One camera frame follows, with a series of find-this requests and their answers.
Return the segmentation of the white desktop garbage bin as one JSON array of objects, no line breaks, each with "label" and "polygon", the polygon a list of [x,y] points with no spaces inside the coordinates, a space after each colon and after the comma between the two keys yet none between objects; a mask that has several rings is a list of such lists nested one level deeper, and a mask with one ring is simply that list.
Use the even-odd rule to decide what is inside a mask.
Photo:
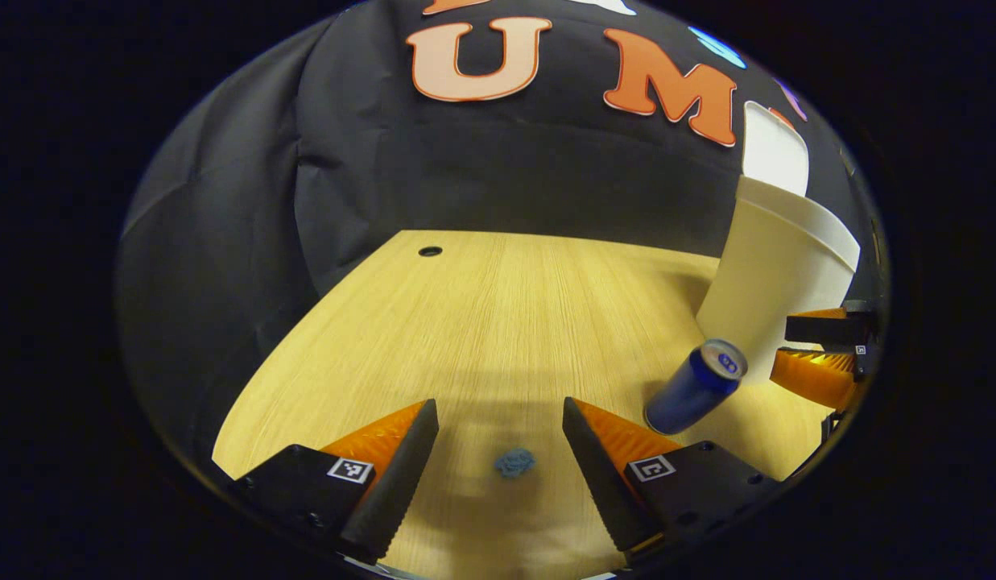
[{"label": "white desktop garbage bin", "polygon": [[770,377],[793,313],[842,305],[861,257],[844,222],[808,196],[803,137],[780,114],[743,106],[742,173],[725,249],[696,322],[708,339],[736,346],[744,381]]}]

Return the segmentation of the black backdrop cloth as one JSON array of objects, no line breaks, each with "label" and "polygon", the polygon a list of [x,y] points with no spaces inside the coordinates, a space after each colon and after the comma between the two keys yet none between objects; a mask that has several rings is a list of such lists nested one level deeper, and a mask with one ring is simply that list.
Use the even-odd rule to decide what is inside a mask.
[{"label": "black backdrop cloth", "polygon": [[820,110],[736,40],[655,0],[362,0],[204,95],[139,181],[119,241],[123,360],[156,432],[201,469],[230,405],[315,302],[402,229],[580,236],[718,257],[743,144],[615,109],[605,30],[715,69],[809,148],[808,196],[879,288],[869,188]]}]

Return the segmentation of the blue pop can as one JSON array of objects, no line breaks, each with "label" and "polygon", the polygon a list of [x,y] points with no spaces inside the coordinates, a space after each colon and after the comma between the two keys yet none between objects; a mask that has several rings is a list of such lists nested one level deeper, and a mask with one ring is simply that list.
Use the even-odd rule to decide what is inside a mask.
[{"label": "blue pop can", "polygon": [[664,436],[684,432],[732,396],[747,371],[740,349],[725,339],[707,339],[647,401],[643,417]]}]

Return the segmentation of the blue paper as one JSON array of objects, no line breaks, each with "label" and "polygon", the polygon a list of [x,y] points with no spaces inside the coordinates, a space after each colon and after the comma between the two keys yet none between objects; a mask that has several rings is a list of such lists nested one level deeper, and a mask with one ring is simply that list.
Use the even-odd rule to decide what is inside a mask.
[{"label": "blue paper", "polygon": [[494,469],[503,479],[516,479],[537,465],[537,459],[526,448],[515,448],[502,453],[494,462]]}]

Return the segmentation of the wooden desktop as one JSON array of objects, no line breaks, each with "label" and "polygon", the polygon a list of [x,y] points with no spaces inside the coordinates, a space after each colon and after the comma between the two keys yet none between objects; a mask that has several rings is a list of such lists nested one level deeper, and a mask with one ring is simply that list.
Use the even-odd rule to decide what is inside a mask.
[{"label": "wooden desktop", "polygon": [[[699,345],[714,257],[527,234],[405,230],[329,291],[229,409],[230,477],[418,401],[440,430],[385,565],[432,580],[577,580],[618,568],[565,440],[565,397],[640,425]],[[498,456],[535,455],[519,478]]]}]

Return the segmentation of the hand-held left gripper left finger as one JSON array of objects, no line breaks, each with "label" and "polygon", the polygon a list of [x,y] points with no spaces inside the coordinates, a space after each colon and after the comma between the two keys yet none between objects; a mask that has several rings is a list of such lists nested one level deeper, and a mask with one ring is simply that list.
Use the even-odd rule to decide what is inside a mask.
[{"label": "hand-held left gripper left finger", "polygon": [[421,400],[313,449],[292,444],[237,477],[232,493],[302,545],[366,564],[385,557],[439,432]]}]

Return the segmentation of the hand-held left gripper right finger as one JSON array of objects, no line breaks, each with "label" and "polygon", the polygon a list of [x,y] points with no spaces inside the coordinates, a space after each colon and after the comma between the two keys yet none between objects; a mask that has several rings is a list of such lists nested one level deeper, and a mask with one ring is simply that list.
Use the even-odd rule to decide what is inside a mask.
[{"label": "hand-held left gripper right finger", "polygon": [[561,429],[630,565],[705,542],[781,485],[713,441],[681,445],[575,397],[564,399]]}]

